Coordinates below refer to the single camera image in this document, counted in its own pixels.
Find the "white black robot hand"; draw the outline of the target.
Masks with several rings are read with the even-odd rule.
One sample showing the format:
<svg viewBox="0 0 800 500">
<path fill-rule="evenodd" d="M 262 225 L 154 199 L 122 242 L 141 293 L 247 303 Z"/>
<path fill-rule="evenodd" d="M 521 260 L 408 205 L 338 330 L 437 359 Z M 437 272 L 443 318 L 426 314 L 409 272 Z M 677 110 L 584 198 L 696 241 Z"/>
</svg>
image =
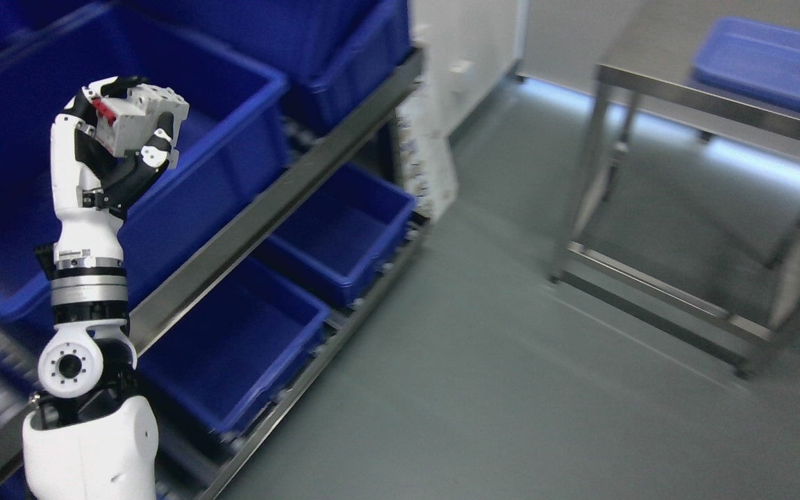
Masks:
<svg viewBox="0 0 800 500">
<path fill-rule="evenodd" d="M 180 154 L 167 136 L 172 131 L 169 113 L 162 114 L 142 149 L 121 158 L 95 138 L 99 116 L 93 99 L 124 98 L 129 89 L 143 83 L 149 82 L 140 76 L 112 76 L 88 83 L 54 118 L 51 193 L 61 225 L 51 248 L 55 269 L 120 266 L 124 252 L 118 233 L 129 209 L 177 164 Z"/>
</svg>

